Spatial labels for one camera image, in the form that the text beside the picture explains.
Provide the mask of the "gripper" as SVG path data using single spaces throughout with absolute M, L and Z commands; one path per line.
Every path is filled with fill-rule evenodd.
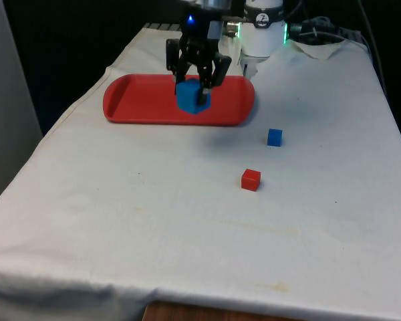
M 204 9 L 185 9 L 181 17 L 181 38 L 166 40 L 166 69 L 172 72 L 175 83 L 186 79 L 191 66 L 188 60 L 188 40 L 204 42 L 210 26 L 210 12 Z M 205 43 L 196 52 L 196 69 L 200 88 L 196 103 L 206 104 L 208 92 L 220 86 L 228 72 L 232 59 L 219 53 L 218 43 Z

